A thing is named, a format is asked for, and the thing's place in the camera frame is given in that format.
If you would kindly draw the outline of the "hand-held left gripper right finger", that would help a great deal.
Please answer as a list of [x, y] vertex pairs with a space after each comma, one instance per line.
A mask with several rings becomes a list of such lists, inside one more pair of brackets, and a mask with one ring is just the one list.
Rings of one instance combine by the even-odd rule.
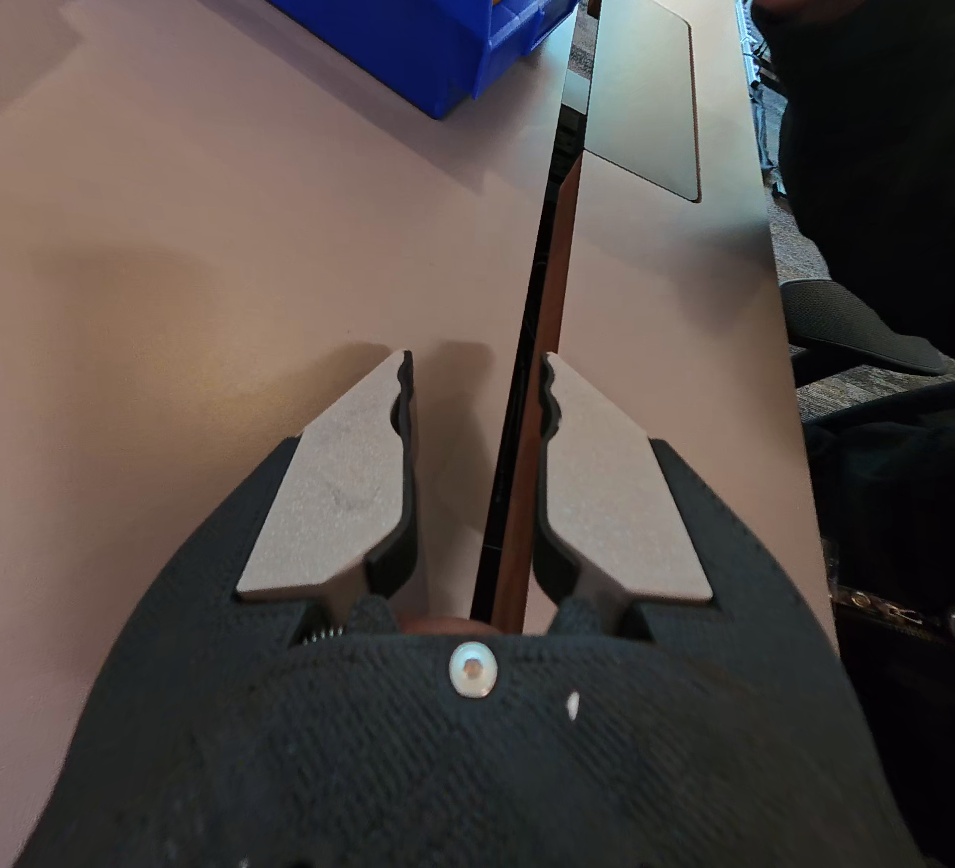
[[534, 577], [619, 623], [636, 603], [714, 592], [647, 432], [553, 351], [542, 359]]

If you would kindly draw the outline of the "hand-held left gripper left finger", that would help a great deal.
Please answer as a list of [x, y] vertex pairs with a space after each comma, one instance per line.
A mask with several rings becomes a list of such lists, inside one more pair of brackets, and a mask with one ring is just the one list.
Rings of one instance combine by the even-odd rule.
[[300, 435], [236, 591], [245, 602], [365, 594], [418, 603], [413, 359], [398, 350]]

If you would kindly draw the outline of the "person's right forearm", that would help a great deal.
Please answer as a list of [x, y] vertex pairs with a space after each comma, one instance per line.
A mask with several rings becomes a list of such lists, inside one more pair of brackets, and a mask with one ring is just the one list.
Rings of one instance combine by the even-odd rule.
[[833, 280], [954, 349], [954, 0], [754, 19], [788, 96], [780, 166]]

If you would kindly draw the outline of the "clear badge holder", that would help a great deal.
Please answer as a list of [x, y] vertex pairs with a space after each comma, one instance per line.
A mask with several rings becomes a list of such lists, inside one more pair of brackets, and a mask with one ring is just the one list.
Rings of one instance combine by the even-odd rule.
[[880, 597], [870, 590], [846, 586], [840, 577], [838, 544], [823, 538], [821, 545], [829, 599], [833, 609], [842, 616], [855, 613], [877, 623], [892, 625], [899, 630], [941, 638], [946, 644], [953, 642], [953, 608], [949, 608], [941, 616], [930, 615]]

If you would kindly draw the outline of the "black mesh office chair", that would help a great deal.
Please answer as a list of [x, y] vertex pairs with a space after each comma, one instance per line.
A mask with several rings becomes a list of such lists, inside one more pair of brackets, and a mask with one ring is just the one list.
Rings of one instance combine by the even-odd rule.
[[787, 337], [796, 352], [796, 388], [866, 366], [890, 373], [937, 377], [945, 358], [927, 340], [890, 329], [865, 302], [827, 279], [797, 279], [779, 286]]

